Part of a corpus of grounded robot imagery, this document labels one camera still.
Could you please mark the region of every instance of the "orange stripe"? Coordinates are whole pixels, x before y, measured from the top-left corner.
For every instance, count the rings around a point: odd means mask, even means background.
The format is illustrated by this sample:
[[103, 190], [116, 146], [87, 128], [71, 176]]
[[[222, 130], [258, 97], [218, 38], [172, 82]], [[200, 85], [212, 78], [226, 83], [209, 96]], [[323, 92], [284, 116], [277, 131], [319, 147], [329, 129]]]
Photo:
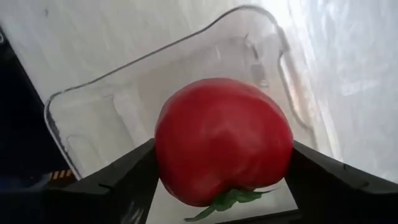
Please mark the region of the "orange stripe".
[[53, 180], [56, 180], [58, 178], [58, 171], [54, 172]]

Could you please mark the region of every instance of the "green calyx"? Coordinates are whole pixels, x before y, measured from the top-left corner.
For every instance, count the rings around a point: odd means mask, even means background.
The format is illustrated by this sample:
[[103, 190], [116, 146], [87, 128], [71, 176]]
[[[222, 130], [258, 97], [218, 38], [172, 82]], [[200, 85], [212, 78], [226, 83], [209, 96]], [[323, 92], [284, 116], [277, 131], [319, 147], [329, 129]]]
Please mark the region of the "green calyx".
[[273, 190], [268, 190], [266, 192], [255, 192], [255, 191], [245, 191], [232, 189], [229, 192], [223, 193], [214, 199], [213, 203], [206, 208], [204, 211], [199, 213], [193, 218], [184, 218], [186, 222], [194, 222], [206, 218], [214, 211], [222, 212], [232, 207], [236, 202], [246, 203], [254, 201], [255, 199], [261, 198], [265, 193], [271, 192]]

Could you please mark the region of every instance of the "clear plastic container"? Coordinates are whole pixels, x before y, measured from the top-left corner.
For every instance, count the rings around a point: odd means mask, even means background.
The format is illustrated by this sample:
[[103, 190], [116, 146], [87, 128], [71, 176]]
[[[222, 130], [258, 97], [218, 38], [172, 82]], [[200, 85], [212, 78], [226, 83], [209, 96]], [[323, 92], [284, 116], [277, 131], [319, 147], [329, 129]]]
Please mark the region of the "clear plastic container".
[[[272, 15], [254, 6], [232, 9], [186, 38], [89, 83], [52, 95], [45, 107], [45, 119], [72, 171], [78, 179], [84, 178], [152, 138], [166, 99], [183, 86], [210, 77], [229, 77], [255, 85], [282, 108], [295, 140], [317, 148], [284, 32]], [[204, 222], [295, 208], [282, 181], [278, 190], [260, 200], [234, 205]], [[172, 198], [159, 182], [148, 222], [178, 223], [201, 210]]]

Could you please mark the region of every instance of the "plastic tray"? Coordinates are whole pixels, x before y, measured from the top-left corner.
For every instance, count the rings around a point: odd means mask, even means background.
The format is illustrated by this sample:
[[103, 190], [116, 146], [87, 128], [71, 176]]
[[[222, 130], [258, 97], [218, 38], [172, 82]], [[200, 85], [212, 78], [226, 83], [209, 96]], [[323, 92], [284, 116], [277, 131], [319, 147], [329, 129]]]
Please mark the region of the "plastic tray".
[[161, 106], [179, 88], [202, 78], [230, 77], [271, 96], [295, 139], [316, 148], [288, 51], [272, 15], [258, 7], [238, 7], [188, 37], [52, 95], [45, 120], [80, 179], [151, 138]]

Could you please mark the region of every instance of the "tomato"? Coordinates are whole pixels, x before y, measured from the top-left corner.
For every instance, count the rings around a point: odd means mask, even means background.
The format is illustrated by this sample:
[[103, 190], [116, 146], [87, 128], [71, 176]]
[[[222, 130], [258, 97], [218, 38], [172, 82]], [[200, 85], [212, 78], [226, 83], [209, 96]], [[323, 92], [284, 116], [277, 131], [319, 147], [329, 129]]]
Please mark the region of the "tomato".
[[231, 190], [251, 192], [287, 172], [293, 135], [278, 105], [229, 78], [193, 82], [163, 105], [155, 150], [165, 188], [205, 207]]

